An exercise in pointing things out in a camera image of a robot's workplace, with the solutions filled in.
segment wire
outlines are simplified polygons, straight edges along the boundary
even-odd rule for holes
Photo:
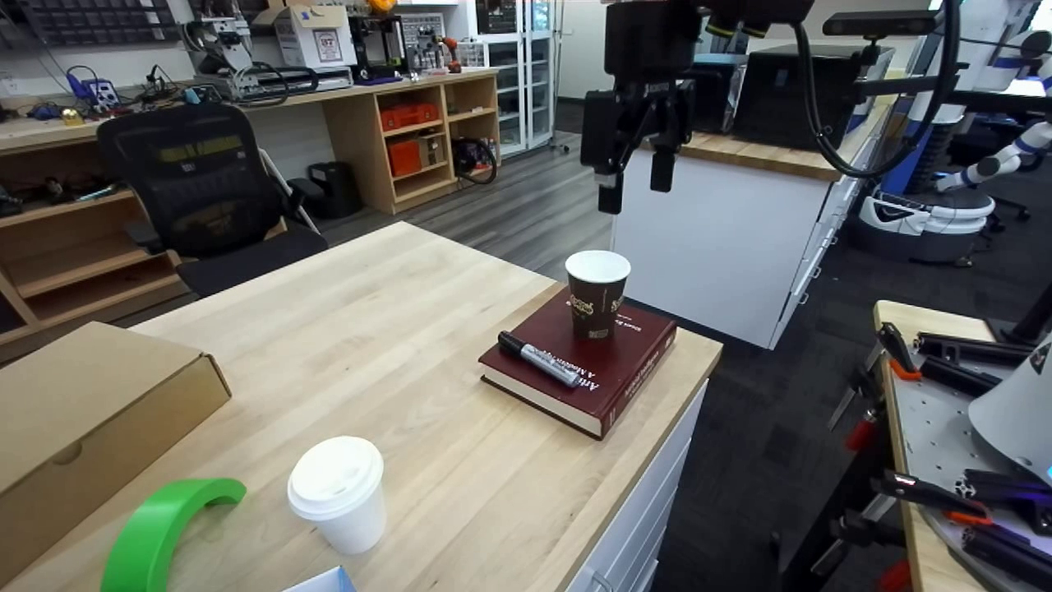
[[[939,71],[937,71],[937,87],[926,99],[926,109],[923,109],[923,119],[919,119],[919,129],[915,131],[911,143],[905,143],[890,159],[883,159],[881,165],[873,167],[856,167],[847,165],[837,147],[825,139],[822,131],[822,113],[820,113],[820,88],[814,88],[814,67],[813,67],[813,43],[810,43],[810,32],[801,30],[801,22],[789,22],[791,32],[797,32],[797,50],[800,50],[800,69],[801,69],[801,80],[805,80],[805,115],[810,115],[810,129],[813,129],[813,139],[822,153],[822,159],[847,173],[847,178],[881,178],[889,173],[890,167],[898,167],[915,147],[918,143],[926,139],[929,126],[934,126],[934,115],[939,113],[942,99],[953,93],[956,87],[956,50],[961,50],[961,5],[956,0],[946,0],[942,5],[942,56],[939,56]]]

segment black chair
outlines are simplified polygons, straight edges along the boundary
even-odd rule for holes
[[[111,119],[100,144],[142,198],[153,248],[183,260],[178,272],[197,297],[329,248],[230,104]]]

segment white cup lid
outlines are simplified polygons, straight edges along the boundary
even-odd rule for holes
[[[613,250],[580,250],[565,260],[565,272],[582,282],[621,282],[630,264]]]
[[[385,457],[373,441],[331,439],[295,462],[287,498],[302,521],[334,521],[359,511],[380,477]]]

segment red book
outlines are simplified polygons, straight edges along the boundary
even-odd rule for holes
[[[613,340],[574,340],[568,289],[559,289],[550,302],[511,330],[511,337],[574,364],[594,389],[568,389],[556,382],[526,359],[501,349],[495,337],[492,349],[488,349],[479,359],[484,380],[592,439],[604,439],[644,374],[673,343],[677,324],[626,301]]]

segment paper cup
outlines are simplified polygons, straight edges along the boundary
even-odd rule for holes
[[[290,506],[341,557],[373,551],[385,537],[385,457],[373,441],[331,439],[310,449],[287,484]]]
[[[565,260],[573,330],[580,340],[609,340],[618,320],[630,264],[613,250],[580,250]]]

